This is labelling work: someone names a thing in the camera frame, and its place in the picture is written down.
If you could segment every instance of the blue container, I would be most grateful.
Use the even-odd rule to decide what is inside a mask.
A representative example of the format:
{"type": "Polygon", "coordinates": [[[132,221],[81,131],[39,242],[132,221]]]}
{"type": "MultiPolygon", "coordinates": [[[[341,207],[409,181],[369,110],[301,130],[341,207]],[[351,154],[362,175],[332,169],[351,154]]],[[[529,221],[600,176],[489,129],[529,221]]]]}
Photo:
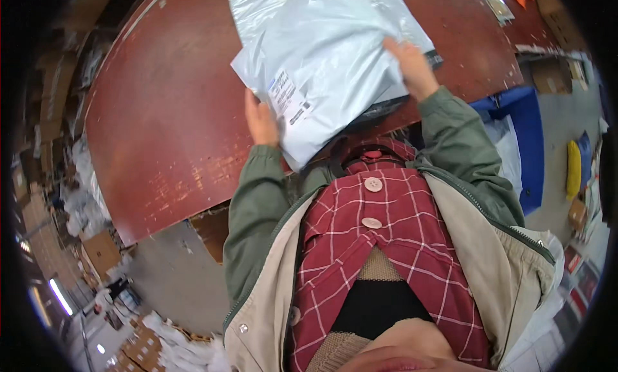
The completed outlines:
{"type": "Polygon", "coordinates": [[[477,111],[489,111],[492,119],[500,120],[510,114],[517,134],[521,156],[521,185],[519,203],[528,215],[541,206],[545,180],[545,151],[543,124],[537,91],[531,87],[517,87],[470,104],[477,111]]]}

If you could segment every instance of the shirt button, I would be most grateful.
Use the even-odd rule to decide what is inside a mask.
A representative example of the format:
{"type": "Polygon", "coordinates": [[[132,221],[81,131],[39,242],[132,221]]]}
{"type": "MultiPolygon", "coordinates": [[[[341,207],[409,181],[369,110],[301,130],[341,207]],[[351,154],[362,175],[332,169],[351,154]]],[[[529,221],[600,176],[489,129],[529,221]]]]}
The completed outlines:
{"type": "Polygon", "coordinates": [[[371,192],[378,192],[382,187],[382,181],[377,177],[368,177],[365,179],[365,188],[371,192]]]}
{"type": "Polygon", "coordinates": [[[290,321],[290,325],[294,326],[298,324],[300,321],[300,309],[296,306],[292,306],[292,320],[290,321]]]}
{"type": "Polygon", "coordinates": [[[375,218],[363,218],[360,222],[370,229],[379,229],[382,227],[382,222],[375,218]]]}

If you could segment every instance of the plastic mailer bag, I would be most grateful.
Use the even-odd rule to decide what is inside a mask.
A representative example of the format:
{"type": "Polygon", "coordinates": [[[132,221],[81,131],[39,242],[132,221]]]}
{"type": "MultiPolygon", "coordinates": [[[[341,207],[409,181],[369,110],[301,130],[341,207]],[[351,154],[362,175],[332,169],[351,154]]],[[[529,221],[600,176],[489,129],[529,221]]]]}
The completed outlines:
{"type": "Polygon", "coordinates": [[[405,96],[385,36],[435,50],[403,0],[230,0],[243,49],[232,68],[276,114],[299,171],[372,104],[405,96]]]}

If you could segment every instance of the person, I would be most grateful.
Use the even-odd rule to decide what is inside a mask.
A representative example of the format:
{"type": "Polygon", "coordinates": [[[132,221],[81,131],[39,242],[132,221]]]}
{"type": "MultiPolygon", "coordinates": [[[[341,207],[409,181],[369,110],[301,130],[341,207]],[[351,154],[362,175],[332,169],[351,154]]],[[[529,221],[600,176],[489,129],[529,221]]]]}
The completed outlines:
{"type": "Polygon", "coordinates": [[[293,204],[277,123],[246,90],[255,145],[223,260],[237,370],[496,369],[545,301],[551,234],[523,228],[478,113],[415,46],[383,46],[418,102],[425,148],[348,145],[309,169],[293,204]]]}
{"type": "Polygon", "coordinates": [[[127,289],[128,278],[120,277],[118,280],[101,289],[95,296],[95,314],[106,313],[114,305],[114,300],[123,290],[127,289]]]}

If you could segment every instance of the wooden table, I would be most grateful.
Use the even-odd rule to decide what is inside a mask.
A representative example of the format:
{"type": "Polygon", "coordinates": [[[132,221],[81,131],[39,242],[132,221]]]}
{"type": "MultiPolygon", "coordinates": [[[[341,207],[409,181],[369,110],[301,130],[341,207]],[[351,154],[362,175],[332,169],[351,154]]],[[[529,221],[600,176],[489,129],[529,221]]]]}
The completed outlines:
{"type": "MultiPolygon", "coordinates": [[[[523,83],[515,44],[557,43],[531,1],[506,0],[516,18],[504,29],[484,0],[405,2],[444,58],[438,81],[466,101],[523,83]]],[[[228,0],[145,0],[120,32],[85,108],[124,244],[232,197],[251,146],[229,66],[240,47],[228,0]]],[[[368,136],[418,121],[409,102],[368,136]]]]}

